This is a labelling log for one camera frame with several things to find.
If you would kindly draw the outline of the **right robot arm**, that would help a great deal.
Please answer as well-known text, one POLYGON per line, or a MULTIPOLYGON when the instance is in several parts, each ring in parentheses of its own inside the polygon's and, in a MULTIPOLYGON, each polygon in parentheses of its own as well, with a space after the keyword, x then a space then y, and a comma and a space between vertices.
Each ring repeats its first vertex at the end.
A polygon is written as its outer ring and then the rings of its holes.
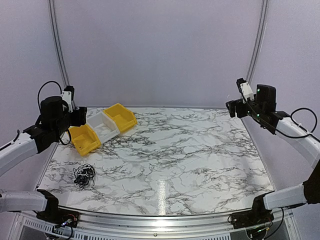
POLYGON ((313 171, 303 183, 256 197, 247 219, 258 224, 267 213, 277 208, 296 208, 320 202, 320 140, 292 114, 276 110, 276 88, 259 84, 253 92, 250 84, 240 78, 236 81, 240 99, 225 105, 232 118, 251 117, 261 128, 290 144, 307 162, 313 171))

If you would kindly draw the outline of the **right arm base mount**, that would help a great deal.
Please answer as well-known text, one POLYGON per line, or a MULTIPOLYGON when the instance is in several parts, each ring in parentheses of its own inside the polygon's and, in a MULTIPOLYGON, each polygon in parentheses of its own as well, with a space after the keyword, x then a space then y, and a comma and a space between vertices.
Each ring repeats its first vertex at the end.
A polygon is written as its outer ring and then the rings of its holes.
POLYGON ((251 209, 232 213, 227 219, 228 223, 232 224, 234 229, 240 229, 273 221, 272 210, 265 208, 264 196, 255 197, 251 209))

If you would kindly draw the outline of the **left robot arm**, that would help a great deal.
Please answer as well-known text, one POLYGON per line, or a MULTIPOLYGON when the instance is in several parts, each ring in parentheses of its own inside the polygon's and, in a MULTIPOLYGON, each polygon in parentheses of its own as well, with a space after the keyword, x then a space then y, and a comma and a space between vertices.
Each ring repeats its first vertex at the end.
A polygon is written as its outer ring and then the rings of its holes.
MULTIPOLYGON (((15 138, 0 148, 0 174, 4 175, 24 160, 42 153, 53 143, 63 142, 70 127, 86 124, 86 107, 74 107, 75 88, 60 88, 60 94, 38 100, 39 116, 35 124, 18 131, 15 138)), ((63 211, 57 206, 57 198, 45 190, 0 191, 1 212, 43 212, 53 223, 63 219, 63 211)))

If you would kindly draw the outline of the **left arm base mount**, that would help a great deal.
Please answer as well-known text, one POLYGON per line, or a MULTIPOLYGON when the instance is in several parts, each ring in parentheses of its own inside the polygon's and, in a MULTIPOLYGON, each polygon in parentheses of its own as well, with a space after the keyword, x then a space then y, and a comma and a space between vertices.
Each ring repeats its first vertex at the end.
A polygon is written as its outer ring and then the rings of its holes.
POLYGON ((59 200, 47 190, 37 189, 36 191, 42 194, 47 200, 45 209, 43 211, 36 212, 36 217, 38 219, 56 225, 61 225, 67 220, 71 220, 70 226, 73 228, 77 227, 80 216, 80 213, 78 211, 60 208, 59 200))

